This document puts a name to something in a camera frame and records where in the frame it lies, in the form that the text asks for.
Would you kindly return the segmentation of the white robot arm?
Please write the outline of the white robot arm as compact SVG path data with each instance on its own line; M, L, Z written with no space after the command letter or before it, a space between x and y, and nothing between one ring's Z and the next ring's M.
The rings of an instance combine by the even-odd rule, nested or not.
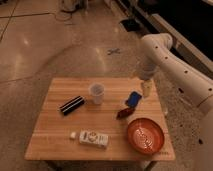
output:
M147 34L141 38L143 56L136 73L149 80L159 67L204 114L200 139L203 144L195 153L195 171L213 171L213 80L176 57L171 51L172 36L168 33Z

